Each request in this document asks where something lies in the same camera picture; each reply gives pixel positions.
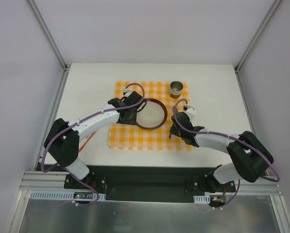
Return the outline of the yellow white checkered cloth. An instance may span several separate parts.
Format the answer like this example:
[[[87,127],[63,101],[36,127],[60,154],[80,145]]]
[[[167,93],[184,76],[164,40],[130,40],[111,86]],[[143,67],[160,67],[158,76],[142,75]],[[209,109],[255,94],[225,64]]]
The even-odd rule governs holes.
[[[145,98],[151,98],[162,102],[167,109],[167,118],[162,126],[157,129],[147,130],[137,125],[112,124],[108,131],[108,146],[113,150],[164,150],[164,151],[192,151],[193,146],[185,144],[185,142],[177,137],[170,135],[172,126],[171,116],[173,115],[173,106],[178,99],[170,97],[170,82],[154,82],[154,81],[133,81],[140,83],[145,90]],[[132,81],[117,81],[115,85],[114,96],[120,98],[123,88]],[[162,122],[164,111],[162,106],[157,103],[149,102],[137,117],[144,118],[144,114],[152,113],[157,116],[157,123],[153,123],[153,117],[148,116],[148,121],[140,120],[139,125],[154,127]]]

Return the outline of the red rimmed cream plate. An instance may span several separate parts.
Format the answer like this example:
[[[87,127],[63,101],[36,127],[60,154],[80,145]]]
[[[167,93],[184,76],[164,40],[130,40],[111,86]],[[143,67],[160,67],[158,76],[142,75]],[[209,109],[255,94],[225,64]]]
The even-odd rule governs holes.
[[[137,113],[136,125],[144,130],[155,130],[167,120],[166,106],[159,100],[146,98],[146,104]]]

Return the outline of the metal cup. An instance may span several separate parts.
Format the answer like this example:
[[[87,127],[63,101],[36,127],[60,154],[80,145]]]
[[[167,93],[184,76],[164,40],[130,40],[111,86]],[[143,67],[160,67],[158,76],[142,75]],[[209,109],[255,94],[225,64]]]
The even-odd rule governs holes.
[[[184,86],[180,81],[173,81],[170,83],[170,97],[178,99],[181,96]]]

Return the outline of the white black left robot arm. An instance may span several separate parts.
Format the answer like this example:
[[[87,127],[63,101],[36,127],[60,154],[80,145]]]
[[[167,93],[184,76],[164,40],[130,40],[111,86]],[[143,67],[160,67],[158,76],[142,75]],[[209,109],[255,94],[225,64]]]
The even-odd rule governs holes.
[[[57,119],[44,142],[45,153],[73,174],[80,188],[89,188],[92,177],[89,168],[79,158],[80,142],[105,126],[127,123],[144,101],[138,92],[125,90],[123,98],[113,98],[101,109],[83,118],[70,121]]]

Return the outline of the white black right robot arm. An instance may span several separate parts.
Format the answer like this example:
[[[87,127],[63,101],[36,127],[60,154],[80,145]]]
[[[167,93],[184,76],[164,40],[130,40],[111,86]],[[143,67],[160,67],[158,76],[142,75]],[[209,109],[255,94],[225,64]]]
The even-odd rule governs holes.
[[[209,148],[226,153],[231,163],[217,166],[208,177],[208,187],[220,191],[227,182],[244,179],[254,183],[274,163],[273,156],[256,138],[244,131],[230,136],[209,131],[203,126],[193,126],[186,112],[175,113],[170,133],[186,144],[197,148]]]

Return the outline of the orange chopsticks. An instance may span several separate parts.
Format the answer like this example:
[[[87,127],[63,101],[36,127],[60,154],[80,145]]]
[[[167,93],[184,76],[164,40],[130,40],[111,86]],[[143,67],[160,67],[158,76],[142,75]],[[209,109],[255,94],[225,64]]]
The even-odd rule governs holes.
[[[84,148],[85,148],[85,146],[86,146],[86,144],[90,141],[90,139],[94,136],[94,134],[95,134],[96,132],[93,132],[88,138],[87,138],[87,140],[82,144],[82,146],[79,148],[79,150],[78,150],[78,152],[81,152]]]

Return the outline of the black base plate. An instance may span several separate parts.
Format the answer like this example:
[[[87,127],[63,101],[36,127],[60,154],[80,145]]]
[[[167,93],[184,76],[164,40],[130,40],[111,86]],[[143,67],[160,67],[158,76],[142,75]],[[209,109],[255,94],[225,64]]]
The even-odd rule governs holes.
[[[81,183],[71,175],[64,177],[64,189],[91,188],[111,201],[192,203],[203,196],[201,182],[211,167],[89,166],[89,175]]]

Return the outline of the aluminium right side rail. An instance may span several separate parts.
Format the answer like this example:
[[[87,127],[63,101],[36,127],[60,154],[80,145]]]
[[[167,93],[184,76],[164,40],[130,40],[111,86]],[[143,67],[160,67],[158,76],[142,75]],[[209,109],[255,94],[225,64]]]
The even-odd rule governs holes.
[[[242,96],[242,101],[243,101],[244,108],[245,108],[245,111],[246,111],[246,115],[247,115],[247,118],[248,118],[248,121],[249,121],[250,129],[251,129],[252,133],[255,134],[256,133],[255,132],[255,128],[254,128],[254,125],[253,125],[253,122],[252,122],[252,117],[251,117],[248,101],[247,101],[246,95],[244,93],[244,89],[243,89],[243,85],[242,85],[241,80],[240,80],[239,72],[236,69],[234,70],[234,72],[235,72],[235,76],[236,76],[236,79],[237,79],[237,82],[238,82],[238,85],[239,85],[239,90],[240,90],[240,93],[241,93],[241,96]]]

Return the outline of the aluminium rail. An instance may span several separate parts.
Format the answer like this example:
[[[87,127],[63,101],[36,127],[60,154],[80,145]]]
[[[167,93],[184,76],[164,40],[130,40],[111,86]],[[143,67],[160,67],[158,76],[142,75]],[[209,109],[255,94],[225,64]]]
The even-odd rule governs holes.
[[[250,129],[251,129],[252,133],[255,134],[256,133],[255,132],[255,128],[254,128],[254,125],[253,125],[253,122],[252,122],[252,117],[251,117],[248,101],[247,101],[246,95],[244,93],[244,89],[243,89],[243,85],[242,85],[241,80],[240,80],[239,72],[236,69],[234,70],[234,72],[235,72],[235,76],[236,76],[236,79],[237,79],[237,82],[238,82],[238,85],[239,85],[239,90],[240,90],[240,93],[241,93],[241,96],[242,96],[242,101],[243,101],[244,108],[245,108],[245,111],[246,111],[246,115],[247,115],[247,118],[248,118],[248,121],[249,121]]]
[[[20,183],[20,190],[63,191],[66,172],[26,171]],[[258,179],[255,183],[240,181],[239,195],[281,196],[281,187],[277,183]]]
[[[48,117],[47,122],[46,122],[45,131],[44,131],[44,134],[41,138],[41,143],[40,143],[39,149],[37,150],[36,161],[34,163],[33,171],[36,171],[37,166],[39,164],[39,160],[40,160],[40,158],[42,158],[42,154],[44,151],[44,142],[45,142],[46,137],[51,129],[53,122],[56,119],[59,104],[61,102],[61,98],[62,98],[64,88],[65,88],[65,85],[66,85],[66,82],[68,79],[70,68],[71,68],[71,64],[68,64],[66,66],[65,70],[63,71],[59,86],[55,92],[55,96],[54,96],[54,99],[53,99],[52,104],[51,104],[50,114],[49,114],[49,117]]]

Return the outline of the aluminium left side rail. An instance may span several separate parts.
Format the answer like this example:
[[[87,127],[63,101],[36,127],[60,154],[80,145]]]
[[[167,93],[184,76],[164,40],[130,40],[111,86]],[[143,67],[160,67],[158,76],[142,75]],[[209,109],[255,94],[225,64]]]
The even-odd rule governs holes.
[[[40,158],[42,158],[42,154],[44,151],[44,142],[45,142],[46,137],[51,129],[53,122],[56,119],[59,104],[61,102],[61,98],[62,98],[64,88],[65,88],[65,85],[66,85],[66,82],[68,79],[70,68],[71,68],[71,64],[68,64],[66,66],[65,70],[63,71],[59,86],[55,92],[55,96],[54,96],[54,99],[53,99],[52,104],[51,104],[50,114],[49,114],[49,117],[48,117],[47,122],[46,122],[45,131],[44,131],[44,134],[41,138],[41,143],[40,143],[39,149],[37,150],[36,161],[34,163],[33,171],[36,171],[37,166],[39,164],[39,160],[40,160]]]

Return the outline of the aluminium front rail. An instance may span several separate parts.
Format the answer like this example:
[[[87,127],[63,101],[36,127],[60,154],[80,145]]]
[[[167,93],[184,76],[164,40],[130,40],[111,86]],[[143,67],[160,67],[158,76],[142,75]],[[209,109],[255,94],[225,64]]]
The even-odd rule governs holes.
[[[66,172],[26,171],[20,183],[20,190],[63,191]],[[281,196],[281,187],[277,183],[258,179],[255,183],[240,181],[239,195]]]

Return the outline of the aluminium frame post left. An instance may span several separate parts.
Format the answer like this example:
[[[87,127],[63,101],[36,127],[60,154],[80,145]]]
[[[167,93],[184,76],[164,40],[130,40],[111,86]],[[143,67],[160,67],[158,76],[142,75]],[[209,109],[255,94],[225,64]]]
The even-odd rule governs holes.
[[[68,65],[66,64],[36,2],[34,0],[26,0],[26,3],[28,4],[33,16],[35,17],[50,49],[52,50],[55,58],[57,59],[58,63],[60,64],[61,68],[66,71],[68,68]]]

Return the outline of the aluminium frame post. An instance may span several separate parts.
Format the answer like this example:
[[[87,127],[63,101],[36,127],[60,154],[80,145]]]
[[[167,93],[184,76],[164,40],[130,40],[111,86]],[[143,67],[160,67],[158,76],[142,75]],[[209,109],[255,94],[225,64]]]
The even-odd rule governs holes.
[[[239,62],[234,67],[235,73],[239,73],[239,71],[243,67],[244,63],[246,62],[246,60],[248,59],[249,55],[251,54],[251,52],[253,51],[253,49],[257,45],[259,39],[263,35],[264,31],[266,30],[267,26],[269,25],[270,21],[274,17],[275,13],[277,12],[277,10],[280,7],[280,5],[282,4],[282,2],[283,2],[283,0],[274,0],[272,2],[272,4],[271,4],[270,8],[268,9],[265,17],[261,21],[257,31],[253,35],[252,39],[250,40],[248,46],[246,47],[246,49],[245,49],[245,51],[243,53],[243,55],[241,56]]]
[[[60,64],[61,68],[66,71],[68,68],[68,65],[66,64],[36,2],[34,0],[26,0],[26,3],[28,4],[33,16],[35,17],[50,49],[52,50],[55,58],[57,59],[58,63]]]

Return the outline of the aluminium frame post right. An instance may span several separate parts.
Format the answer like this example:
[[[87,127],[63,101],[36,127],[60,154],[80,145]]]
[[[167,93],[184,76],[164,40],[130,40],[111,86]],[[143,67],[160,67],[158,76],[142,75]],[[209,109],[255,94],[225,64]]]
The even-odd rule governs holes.
[[[257,45],[259,39],[263,35],[264,31],[266,30],[267,26],[269,25],[270,21],[274,17],[275,13],[277,12],[277,10],[280,7],[280,5],[282,4],[282,2],[283,2],[283,0],[274,0],[272,2],[272,4],[271,4],[270,8],[268,9],[265,17],[261,21],[257,31],[253,35],[252,39],[250,40],[248,46],[246,47],[246,49],[245,49],[245,51],[243,53],[243,55],[241,56],[239,62],[234,67],[235,73],[239,73],[239,71],[243,67],[244,63],[246,62],[246,60],[248,59],[249,55],[251,54],[251,52],[253,51],[253,49]]]

